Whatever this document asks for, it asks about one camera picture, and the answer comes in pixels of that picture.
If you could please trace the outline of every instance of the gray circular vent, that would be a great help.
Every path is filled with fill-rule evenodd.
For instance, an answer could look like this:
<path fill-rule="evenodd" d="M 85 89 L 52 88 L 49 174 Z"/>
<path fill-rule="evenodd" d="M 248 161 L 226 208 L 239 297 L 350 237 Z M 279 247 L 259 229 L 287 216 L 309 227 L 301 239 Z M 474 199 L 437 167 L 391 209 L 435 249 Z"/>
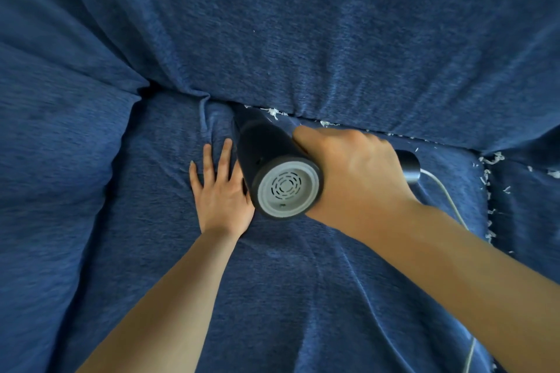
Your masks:
<path fill-rule="evenodd" d="M 304 212 L 319 191 L 317 172 L 301 161 L 288 161 L 272 168 L 262 178 L 259 205 L 276 218 L 288 218 Z"/>

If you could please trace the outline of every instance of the black cylindrical device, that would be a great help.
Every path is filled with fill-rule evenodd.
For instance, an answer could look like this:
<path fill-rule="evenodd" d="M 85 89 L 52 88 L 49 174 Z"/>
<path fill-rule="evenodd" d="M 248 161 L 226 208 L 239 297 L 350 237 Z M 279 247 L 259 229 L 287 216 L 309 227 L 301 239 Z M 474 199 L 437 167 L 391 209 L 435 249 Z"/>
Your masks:
<path fill-rule="evenodd" d="M 323 172 L 258 108 L 231 104 L 232 137 L 245 185 L 255 207 L 272 219 L 288 219 L 309 210 L 323 191 Z M 397 150 L 409 184 L 420 178 L 412 152 Z"/>

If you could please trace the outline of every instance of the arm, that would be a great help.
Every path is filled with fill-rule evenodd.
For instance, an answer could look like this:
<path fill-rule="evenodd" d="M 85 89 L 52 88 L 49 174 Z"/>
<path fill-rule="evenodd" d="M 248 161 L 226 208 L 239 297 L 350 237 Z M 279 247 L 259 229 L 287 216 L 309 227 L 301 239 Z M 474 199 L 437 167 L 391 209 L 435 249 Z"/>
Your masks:
<path fill-rule="evenodd" d="M 560 286 L 420 204 L 391 145 L 355 130 L 298 127 L 321 166 L 307 215 L 377 252 L 427 292 L 510 373 L 560 366 Z"/>
<path fill-rule="evenodd" d="M 231 140 L 226 140 L 215 178 L 210 145 L 204 147 L 204 188 L 191 164 L 202 235 L 99 344 L 78 373 L 195 371 L 223 271 L 254 214 L 242 192 L 239 164 L 228 179 L 230 151 Z"/>

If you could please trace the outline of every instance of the person's left arm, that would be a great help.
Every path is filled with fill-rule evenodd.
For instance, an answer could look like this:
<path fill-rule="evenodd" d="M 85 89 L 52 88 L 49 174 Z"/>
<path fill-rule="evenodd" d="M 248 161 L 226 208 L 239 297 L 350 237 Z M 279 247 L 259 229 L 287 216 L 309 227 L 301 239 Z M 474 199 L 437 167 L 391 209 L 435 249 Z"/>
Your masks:
<path fill-rule="evenodd" d="M 226 139 L 217 177 L 204 146 L 204 187 L 191 162 L 190 182 L 202 235 L 94 350 L 78 373 L 194 372 L 226 264 L 254 210 L 242 171 L 229 179 Z"/>

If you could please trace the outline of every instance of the power cord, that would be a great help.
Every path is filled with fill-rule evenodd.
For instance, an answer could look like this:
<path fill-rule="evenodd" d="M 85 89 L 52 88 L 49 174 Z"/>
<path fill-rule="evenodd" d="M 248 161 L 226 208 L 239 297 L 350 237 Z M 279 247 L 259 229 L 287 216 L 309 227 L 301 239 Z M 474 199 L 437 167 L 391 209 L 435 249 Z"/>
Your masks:
<path fill-rule="evenodd" d="M 452 199 L 452 197 L 450 196 L 450 194 L 449 194 L 449 192 L 447 191 L 447 189 L 445 188 L 444 184 L 441 183 L 441 181 L 440 181 L 436 176 L 434 176 L 431 172 L 426 171 L 426 170 L 423 170 L 423 169 L 421 169 L 421 168 L 420 168 L 420 172 L 421 172 L 422 174 L 425 174 L 425 175 L 427 175 L 428 177 L 430 177 L 434 182 L 437 183 L 437 185 L 440 187 L 440 189 L 441 189 L 442 191 L 444 191 L 445 197 L 446 197 L 447 200 L 449 201 L 449 205 L 451 205 L 451 207 L 452 207 L 452 209 L 453 209 L 453 212 L 454 212 L 455 215 L 457 216 L 459 222 L 461 223 L 461 225 L 462 225 L 464 228 L 466 228 L 466 229 L 468 230 L 469 228 L 466 226 L 466 223 L 465 223 L 465 221 L 463 220 L 463 217 L 461 217 L 461 214 L 459 214 L 459 210 L 458 210 L 457 207 L 455 206 L 455 202 L 453 202 L 453 199 Z M 473 354 L 474 354 L 474 347 L 475 347 L 476 345 L 477 345 L 477 339 L 474 337 L 474 335 L 471 334 L 471 336 L 470 336 L 469 353 L 468 353 L 467 356 L 466 356 L 465 364 L 463 364 L 462 373 L 469 373 L 469 370 L 470 370 L 470 363 L 471 363 L 472 360 L 473 360 L 472 357 L 473 357 Z"/>

